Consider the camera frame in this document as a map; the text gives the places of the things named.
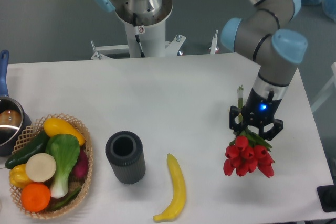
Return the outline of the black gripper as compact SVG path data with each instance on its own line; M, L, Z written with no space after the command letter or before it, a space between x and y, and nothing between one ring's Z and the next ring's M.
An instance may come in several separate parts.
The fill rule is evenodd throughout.
M243 131L248 126L258 129L258 135L264 140L273 140L283 130L283 120L275 119L275 113L280 100L274 100L275 92L270 90L266 97L262 97L252 89L242 108L231 106L229 110L229 128L233 131ZM239 115L243 119L237 123Z

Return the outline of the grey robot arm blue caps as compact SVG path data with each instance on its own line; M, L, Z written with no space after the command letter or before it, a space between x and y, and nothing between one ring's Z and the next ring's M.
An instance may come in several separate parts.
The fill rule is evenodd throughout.
M123 21L132 58L164 57L177 51L165 40L165 22L172 0L94 0L105 12ZM306 38L284 29L300 11L301 0L250 0L256 12L248 19L232 18L220 40L228 50L260 65L258 76L242 108L231 107L229 127L236 135L249 126L272 140L283 122L275 113L307 50Z

